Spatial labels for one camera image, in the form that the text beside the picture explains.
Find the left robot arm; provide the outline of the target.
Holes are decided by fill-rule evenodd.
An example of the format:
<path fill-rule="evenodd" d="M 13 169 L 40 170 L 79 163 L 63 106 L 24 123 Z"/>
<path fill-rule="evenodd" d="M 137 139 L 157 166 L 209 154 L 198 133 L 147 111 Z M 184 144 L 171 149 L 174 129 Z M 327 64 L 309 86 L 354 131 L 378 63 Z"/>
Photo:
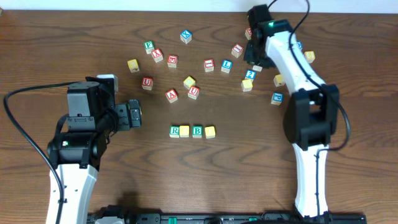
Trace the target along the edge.
<path fill-rule="evenodd" d="M 47 223 L 85 223 L 91 194 L 112 135 L 142 125 L 138 100 L 116 104 L 118 78 L 86 77 L 68 86 L 68 114 L 47 146 L 50 173 Z"/>

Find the green B block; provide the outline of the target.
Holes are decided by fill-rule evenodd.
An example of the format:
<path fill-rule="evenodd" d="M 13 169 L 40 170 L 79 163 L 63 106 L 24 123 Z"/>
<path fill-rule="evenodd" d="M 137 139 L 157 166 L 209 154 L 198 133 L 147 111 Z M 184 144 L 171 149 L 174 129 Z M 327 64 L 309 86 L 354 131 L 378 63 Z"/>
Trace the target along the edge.
<path fill-rule="evenodd" d="M 193 138 L 202 138 L 203 136 L 203 126 L 193 126 L 192 127 Z"/>

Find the green R block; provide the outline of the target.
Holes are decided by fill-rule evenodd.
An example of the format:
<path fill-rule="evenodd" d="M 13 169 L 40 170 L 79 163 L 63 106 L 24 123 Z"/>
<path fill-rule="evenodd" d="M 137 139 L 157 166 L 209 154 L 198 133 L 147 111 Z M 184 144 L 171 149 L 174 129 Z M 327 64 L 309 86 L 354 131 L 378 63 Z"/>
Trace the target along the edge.
<path fill-rule="evenodd" d="M 169 136 L 171 138 L 179 138 L 180 137 L 180 127 L 179 126 L 171 126 L 169 129 Z"/>

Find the yellow O block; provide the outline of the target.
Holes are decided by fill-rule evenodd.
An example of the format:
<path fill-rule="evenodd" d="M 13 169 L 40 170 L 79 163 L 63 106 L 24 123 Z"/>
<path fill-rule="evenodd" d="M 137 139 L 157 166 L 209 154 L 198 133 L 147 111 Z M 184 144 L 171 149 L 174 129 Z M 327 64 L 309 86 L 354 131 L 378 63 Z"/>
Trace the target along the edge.
<path fill-rule="evenodd" d="M 181 138 L 188 138 L 190 136 L 190 126 L 189 125 L 179 126 L 179 135 Z"/>
<path fill-rule="evenodd" d="M 205 128 L 205 137 L 207 139 L 214 138 L 216 136 L 216 131 L 214 126 L 207 126 Z"/>

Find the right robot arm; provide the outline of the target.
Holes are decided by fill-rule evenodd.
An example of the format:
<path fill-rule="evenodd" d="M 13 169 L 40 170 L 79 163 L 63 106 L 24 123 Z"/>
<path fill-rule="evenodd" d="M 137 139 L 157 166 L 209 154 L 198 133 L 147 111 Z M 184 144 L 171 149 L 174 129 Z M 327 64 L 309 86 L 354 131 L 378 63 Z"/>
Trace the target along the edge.
<path fill-rule="evenodd" d="M 247 16 L 252 34 L 244 60 L 278 69 L 290 95 L 283 129 L 297 160 L 295 208 L 304 219 L 320 218 L 328 212 L 325 169 L 339 91 L 312 69 L 287 20 L 274 20 L 266 4 L 254 6 Z"/>

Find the blue T block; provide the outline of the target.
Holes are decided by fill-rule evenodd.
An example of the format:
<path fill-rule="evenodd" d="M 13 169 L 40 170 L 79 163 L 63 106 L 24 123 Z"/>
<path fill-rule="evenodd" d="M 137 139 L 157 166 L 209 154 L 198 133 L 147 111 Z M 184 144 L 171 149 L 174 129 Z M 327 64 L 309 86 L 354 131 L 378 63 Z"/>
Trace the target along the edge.
<path fill-rule="evenodd" d="M 261 72 L 261 71 L 262 71 L 262 67 L 261 67 L 261 66 L 258 66 L 258 65 L 254 65 L 254 66 L 252 67 L 252 69 L 253 69 L 254 71 L 257 71 L 257 72 Z"/>

